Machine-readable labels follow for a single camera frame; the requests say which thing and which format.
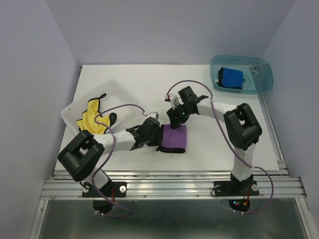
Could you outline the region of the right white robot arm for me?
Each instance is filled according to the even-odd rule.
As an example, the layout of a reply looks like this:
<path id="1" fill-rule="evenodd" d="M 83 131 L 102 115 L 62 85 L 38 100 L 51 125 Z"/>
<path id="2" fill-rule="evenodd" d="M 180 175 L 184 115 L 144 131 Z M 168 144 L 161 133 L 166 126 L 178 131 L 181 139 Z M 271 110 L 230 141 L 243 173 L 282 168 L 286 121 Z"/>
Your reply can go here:
<path id="1" fill-rule="evenodd" d="M 181 127 L 191 115 L 211 117 L 217 124 L 225 124 L 226 131 L 221 133 L 234 154 L 234 164 L 230 179 L 215 186 L 215 195 L 239 195 L 251 190 L 253 152 L 262 134 L 251 107 L 246 103 L 236 106 L 216 102 L 212 96 L 197 96 L 190 86 L 177 95 L 167 93 L 165 101 L 171 104 L 167 115 L 172 129 Z"/>

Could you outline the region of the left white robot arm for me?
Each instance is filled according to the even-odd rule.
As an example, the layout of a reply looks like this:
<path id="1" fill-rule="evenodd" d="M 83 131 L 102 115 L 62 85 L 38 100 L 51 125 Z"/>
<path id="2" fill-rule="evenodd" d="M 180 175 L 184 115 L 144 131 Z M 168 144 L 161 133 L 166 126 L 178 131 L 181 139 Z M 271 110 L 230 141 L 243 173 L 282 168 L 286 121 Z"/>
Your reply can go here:
<path id="1" fill-rule="evenodd" d="M 116 151 L 132 151 L 147 144 L 160 142 L 160 122 L 154 117 L 146 117 L 136 127 L 118 133 L 91 134 L 79 132 L 58 154 L 57 159 L 74 181 L 85 181 L 94 186 L 99 196 L 106 196 L 111 190 L 111 180 L 97 163 L 102 155 L 108 158 Z"/>

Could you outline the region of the purple and grey towel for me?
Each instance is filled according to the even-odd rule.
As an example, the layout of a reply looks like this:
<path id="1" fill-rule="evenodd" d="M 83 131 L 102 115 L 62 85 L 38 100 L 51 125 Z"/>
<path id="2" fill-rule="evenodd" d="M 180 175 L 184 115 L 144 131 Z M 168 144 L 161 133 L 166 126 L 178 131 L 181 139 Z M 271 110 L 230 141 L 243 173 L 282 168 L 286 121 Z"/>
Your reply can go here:
<path id="1" fill-rule="evenodd" d="M 187 143 L 187 127 L 185 125 L 172 129 L 170 124 L 161 126 L 162 140 L 157 151 L 163 153 L 185 153 Z"/>

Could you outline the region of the blue and black towel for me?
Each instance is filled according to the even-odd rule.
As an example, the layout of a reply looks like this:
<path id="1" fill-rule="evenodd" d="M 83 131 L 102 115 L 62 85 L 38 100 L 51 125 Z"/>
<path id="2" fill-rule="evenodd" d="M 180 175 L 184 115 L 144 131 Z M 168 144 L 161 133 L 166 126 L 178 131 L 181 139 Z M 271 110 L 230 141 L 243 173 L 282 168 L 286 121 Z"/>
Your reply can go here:
<path id="1" fill-rule="evenodd" d="M 244 75 L 242 71 L 230 69 L 230 68 L 220 68 L 218 71 L 218 86 L 222 88 L 229 89 L 239 89 L 243 88 Z"/>

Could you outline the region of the yellow towel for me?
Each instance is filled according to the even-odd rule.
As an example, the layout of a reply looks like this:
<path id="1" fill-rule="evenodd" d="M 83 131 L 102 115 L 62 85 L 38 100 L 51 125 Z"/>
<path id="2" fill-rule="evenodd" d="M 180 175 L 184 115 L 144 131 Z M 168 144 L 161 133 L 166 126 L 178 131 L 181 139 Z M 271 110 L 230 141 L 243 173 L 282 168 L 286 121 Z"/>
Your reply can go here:
<path id="1" fill-rule="evenodd" d="M 117 114 L 110 113 L 106 116 L 100 115 L 101 100 L 106 93 L 88 101 L 87 110 L 82 113 L 82 118 L 76 121 L 79 131 L 87 130 L 92 134 L 105 134 L 107 126 L 111 127 L 117 121 Z"/>

